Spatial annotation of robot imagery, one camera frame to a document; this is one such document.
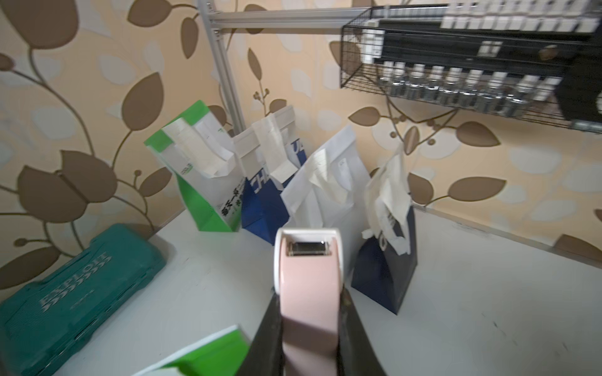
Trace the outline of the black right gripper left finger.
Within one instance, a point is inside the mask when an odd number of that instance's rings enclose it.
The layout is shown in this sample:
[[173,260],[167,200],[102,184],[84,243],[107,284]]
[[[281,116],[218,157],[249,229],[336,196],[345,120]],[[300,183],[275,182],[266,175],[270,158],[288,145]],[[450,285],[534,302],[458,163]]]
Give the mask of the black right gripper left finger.
[[282,376],[285,357],[282,349],[283,319],[280,298],[274,293],[236,376]]

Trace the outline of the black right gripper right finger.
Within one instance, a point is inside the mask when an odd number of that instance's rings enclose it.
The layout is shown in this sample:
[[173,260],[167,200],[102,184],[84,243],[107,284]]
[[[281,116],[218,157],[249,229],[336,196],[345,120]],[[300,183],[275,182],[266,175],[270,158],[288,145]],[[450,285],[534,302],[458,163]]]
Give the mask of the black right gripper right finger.
[[368,339],[351,293],[344,288],[340,296],[338,375],[386,375]]

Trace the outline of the small green paper bag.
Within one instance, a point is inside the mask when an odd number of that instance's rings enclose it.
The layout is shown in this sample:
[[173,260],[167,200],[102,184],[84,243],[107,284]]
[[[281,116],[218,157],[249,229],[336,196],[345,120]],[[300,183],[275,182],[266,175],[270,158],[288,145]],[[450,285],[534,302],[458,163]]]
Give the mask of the small green paper bag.
[[136,375],[235,375],[249,348],[247,335],[239,325],[233,325],[185,346]]

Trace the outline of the dark navy small bag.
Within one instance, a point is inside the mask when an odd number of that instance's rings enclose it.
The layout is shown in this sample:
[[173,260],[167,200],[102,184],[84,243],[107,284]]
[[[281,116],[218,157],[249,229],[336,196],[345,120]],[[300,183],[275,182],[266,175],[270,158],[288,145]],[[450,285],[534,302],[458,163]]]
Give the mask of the dark navy small bag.
[[351,287],[394,314],[398,314],[418,265],[414,209],[407,215],[409,254],[399,255],[384,236],[369,238],[362,245]]

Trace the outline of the pink stapler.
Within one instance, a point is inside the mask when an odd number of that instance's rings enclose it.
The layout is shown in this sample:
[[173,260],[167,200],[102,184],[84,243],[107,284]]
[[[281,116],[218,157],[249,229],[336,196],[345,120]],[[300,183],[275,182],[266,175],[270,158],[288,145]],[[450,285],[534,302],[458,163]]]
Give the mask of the pink stapler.
[[286,375],[337,375],[344,256],[337,229],[281,228],[274,288]]

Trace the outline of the white paper bag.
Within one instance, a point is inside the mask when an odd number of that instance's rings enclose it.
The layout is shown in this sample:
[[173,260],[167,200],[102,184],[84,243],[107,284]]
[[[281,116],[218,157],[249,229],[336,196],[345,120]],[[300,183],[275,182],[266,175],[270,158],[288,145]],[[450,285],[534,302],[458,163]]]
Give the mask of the white paper bag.
[[357,150],[357,137],[348,125],[304,162],[281,193],[290,228],[337,229],[341,236],[343,279],[351,277],[368,229],[365,189],[368,170]]

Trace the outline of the small blue paper bag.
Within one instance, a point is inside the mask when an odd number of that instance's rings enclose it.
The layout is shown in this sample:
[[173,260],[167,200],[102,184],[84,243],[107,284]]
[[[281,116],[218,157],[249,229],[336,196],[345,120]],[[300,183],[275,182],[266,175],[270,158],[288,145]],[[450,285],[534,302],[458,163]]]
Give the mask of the small blue paper bag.
[[292,106],[286,106],[261,120],[282,136],[282,150],[288,163],[295,168],[283,180],[269,169],[268,152],[257,138],[253,128],[234,137],[235,153],[246,178],[242,195],[242,228],[274,244],[276,233],[289,219],[281,192],[307,160],[304,145],[296,131],[296,115]]

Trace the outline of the large green white bag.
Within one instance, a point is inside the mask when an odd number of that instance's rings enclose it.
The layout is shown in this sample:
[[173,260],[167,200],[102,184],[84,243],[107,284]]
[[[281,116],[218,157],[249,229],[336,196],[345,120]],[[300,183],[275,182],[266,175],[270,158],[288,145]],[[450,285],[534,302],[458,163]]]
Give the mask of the large green white bag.
[[198,230],[238,230],[246,178],[232,137],[204,102],[193,103],[144,144],[175,176]]

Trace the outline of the cream lined receipt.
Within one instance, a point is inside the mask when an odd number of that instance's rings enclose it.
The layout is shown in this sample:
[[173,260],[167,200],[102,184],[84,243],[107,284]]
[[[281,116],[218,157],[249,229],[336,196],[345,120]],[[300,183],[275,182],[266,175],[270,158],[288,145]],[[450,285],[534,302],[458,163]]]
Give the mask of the cream lined receipt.
[[412,254],[408,220],[412,198],[401,147],[370,179],[364,199],[370,230],[381,249],[391,246],[397,255]]
[[282,132],[277,126],[275,116],[269,115],[265,120],[266,131],[266,162],[270,174],[280,183],[284,184],[298,171],[298,168],[288,158]]
[[183,156],[210,179],[225,177],[235,169],[235,156],[206,131],[199,132],[183,118],[163,128]]
[[326,149],[315,151],[307,160],[305,175],[339,205],[353,205],[354,180],[348,158],[340,157],[335,161]]

